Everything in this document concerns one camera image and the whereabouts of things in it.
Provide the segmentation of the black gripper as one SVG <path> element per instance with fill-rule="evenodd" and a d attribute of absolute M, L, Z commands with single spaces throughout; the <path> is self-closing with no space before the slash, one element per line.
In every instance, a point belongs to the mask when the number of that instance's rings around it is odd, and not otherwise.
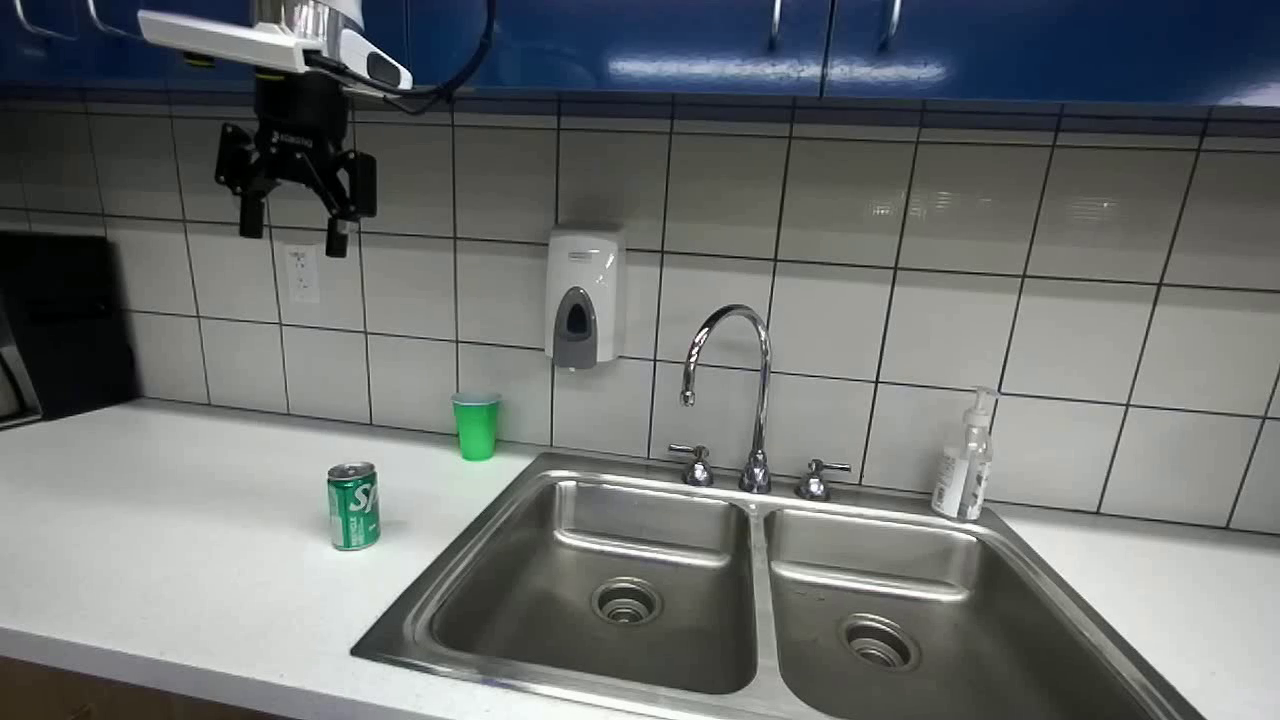
<path fill-rule="evenodd" d="M 265 234 L 265 195 L 304 182 L 327 207 L 325 251 L 347 254 L 347 229 L 377 211 L 377 161 L 350 151 L 347 96 L 327 77 L 260 77 L 255 126 L 221 126 L 215 179 L 240 198 L 240 231 Z"/>

